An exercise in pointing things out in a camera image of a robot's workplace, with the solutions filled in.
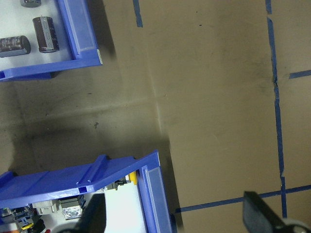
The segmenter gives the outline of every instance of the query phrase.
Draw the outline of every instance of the blue painter's tape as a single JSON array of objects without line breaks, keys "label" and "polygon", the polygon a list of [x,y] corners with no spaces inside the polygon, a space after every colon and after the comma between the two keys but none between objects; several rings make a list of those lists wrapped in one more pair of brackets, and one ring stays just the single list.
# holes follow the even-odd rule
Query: blue painter's tape
[{"label": "blue painter's tape", "polygon": [[[277,196],[280,194],[281,194],[281,191],[275,191],[275,192],[269,192],[269,193],[262,193],[262,194],[259,194],[259,196],[262,198],[268,198],[268,197]],[[205,203],[205,204],[200,204],[200,205],[192,205],[192,206],[187,206],[187,207],[176,209],[176,213],[205,209],[205,208],[210,208],[210,207],[215,207],[215,206],[220,206],[220,205],[228,205],[228,204],[242,202],[243,200],[244,198],[233,198],[233,199],[220,200],[220,201],[215,201],[215,202],[210,202],[210,203]]]},{"label": "blue painter's tape", "polygon": [[290,79],[300,78],[311,75],[311,70],[305,70],[301,72],[291,73]]},{"label": "blue painter's tape", "polygon": [[266,0],[266,10],[268,14],[272,14],[271,0]]},{"label": "blue painter's tape", "polygon": [[283,217],[287,217],[281,109],[279,105],[279,102],[280,102],[279,89],[277,85],[276,44],[275,44],[275,37],[274,37],[273,22],[270,18],[267,18],[267,23],[268,23],[269,43],[270,43],[270,48],[271,48],[271,62],[272,62],[273,82],[274,82],[274,93],[276,97],[275,98],[276,135],[277,135],[278,166],[279,166],[280,180],[281,180],[282,215]]},{"label": "blue painter's tape", "polygon": [[[296,188],[289,188],[289,189],[285,189],[285,186],[283,187],[284,187],[283,190],[269,192],[269,193],[262,193],[262,194],[259,194],[259,196],[261,198],[269,198],[269,197],[281,195],[282,197],[284,193],[296,193],[296,192],[311,190],[311,185],[306,185],[306,186],[301,186],[301,187],[296,187]],[[205,204],[200,204],[200,205],[193,205],[193,206],[179,208],[179,209],[176,209],[176,213],[181,213],[181,212],[191,211],[191,210],[199,210],[199,209],[210,208],[210,207],[215,207],[215,206],[220,206],[220,205],[228,205],[228,204],[238,203],[242,201],[243,201],[243,198],[220,200],[220,201],[215,201],[215,202],[210,202],[210,203],[205,203]]]},{"label": "blue painter's tape", "polygon": [[173,233],[177,233],[177,225],[176,225],[175,215],[171,215],[171,222],[172,222]]},{"label": "blue painter's tape", "polygon": [[286,193],[296,193],[296,192],[306,191],[310,189],[311,189],[311,185],[306,185],[306,186],[286,189]]},{"label": "blue painter's tape", "polygon": [[136,15],[136,24],[139,28],[142,28],[142,19],[140,15],[140,7],[139,7],[139,0],[133,0],[133,5],[134,5],[134,11]]}]

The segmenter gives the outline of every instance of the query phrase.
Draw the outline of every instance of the brown cardboard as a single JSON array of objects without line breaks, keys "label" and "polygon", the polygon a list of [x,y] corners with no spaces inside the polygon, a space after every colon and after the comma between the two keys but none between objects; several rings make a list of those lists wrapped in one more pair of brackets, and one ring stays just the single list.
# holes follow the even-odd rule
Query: brown cardboard
[{"label": "brown cardboard", "polygon": [[311,191],[291,193],[287,195],[288,218],[297,219],[311,226],[310,199]]},{"label": "brown cardboard", "polygon": [[[273,1],[269,16],[287,187],[310,184],[310,82],[288,80],[290,72],[311,69],[310,2],[297,2]],[[54,170],[103,153],[139,158],[159,149],[171,213],[245,190],[280,189],[265,1],[141,0],[143,28],[132,1],[88,4],[104,66],[1,83],[2,172]],[[296,201],[304,203],[303,195]],[[267,200],[280,215],[280,197]],[[176,217],[181,232],[240,233],[241,214],[239,203]],[[310,216],[307,209],[301,214]]]},{"label": "brown cardboard", "polygon": [[[282,210],[280,197],[266,198],[264,201],[279,216]],[[242,203],[216,206],[207,209],[188,211],[181,214],[183,228],[179,233],[188,232],[248,232],[243,224]]]}]

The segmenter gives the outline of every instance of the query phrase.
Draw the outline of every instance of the yellow component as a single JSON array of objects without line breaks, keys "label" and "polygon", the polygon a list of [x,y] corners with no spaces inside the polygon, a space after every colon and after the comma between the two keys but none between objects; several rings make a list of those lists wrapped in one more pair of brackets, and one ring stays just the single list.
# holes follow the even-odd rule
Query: yellow component
[{"label": "yellow component", "polygon": [[136,171],[133,171],[132,173],[130,173],[129,177],[130,177],[130,181],[133,182],[134,185],[137,185],[137,174],[136,174]]},{"label": "yellow component", "polygon": [[22,230],[26,230],[26,229],[28,229],[28,228],[31,228],[33,225],[34,225],[34,224],[31,223],[31,224],[28,224],[28,225],[22,227],[21,229],[22,229]]}]

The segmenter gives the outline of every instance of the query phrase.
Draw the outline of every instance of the black object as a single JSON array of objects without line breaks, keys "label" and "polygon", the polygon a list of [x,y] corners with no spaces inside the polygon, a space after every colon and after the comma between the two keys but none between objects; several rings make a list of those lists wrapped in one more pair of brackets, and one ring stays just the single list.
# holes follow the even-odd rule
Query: black object
[{"label": "black object", "polygon": [[256,192],[244,192],[243,222],[249,233],[311,233],[300,225],[286,225]]},{"label": "black object", "polygon": [[28,233],[41,233],[45,230],[44,221],[39,219],[38,222],[30,229],[27,230]]},{"label": "black object", "polygon": [[39,52],[48,53],[59,51],[55,27],[51,17],[37,17],[33,19],[37,36]]},{"label": "black object", "polygon": [[24,7],[38,7],[41,6],[41,0],[20,0],[20,4]]},{"label": "black object", "polygon": [[13,57],[29,54],[31,46],[24,35],[0,39],[0,57]]},{"label": "black object", "polygon": [[105,196],[94,194],[74,229],[66,229],[59,233],[103,233],[106,221]]},{"label": "black object", "polygon": [[74,197],[69,197],[69,198],[63,198],[60,200],[60,204],[62,208],[69,208],[72,206],[80,206],[81,208],[84,207],[85,204],[84,196],[79,195],[79,196],[74,196]]}]

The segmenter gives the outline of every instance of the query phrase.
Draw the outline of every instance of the black capacitor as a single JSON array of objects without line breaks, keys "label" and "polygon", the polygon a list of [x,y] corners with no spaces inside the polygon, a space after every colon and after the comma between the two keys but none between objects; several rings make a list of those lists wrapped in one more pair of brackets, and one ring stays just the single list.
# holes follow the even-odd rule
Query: black capacitor
[{"label": "black capacitor", "polygon": [[41,0],[20,0],[20,4],[24,7],[38,7],[41,6]]},{"label": "black capacitor", "polygon": [[0,39],[0,57],[13,57],[29,54],[31,46],[24,35]]},{"label": "black capacitor", "polygon": [[42,53],[59,51],[53,19],[51,17],[37,17],[33,19],[39,51]]}]

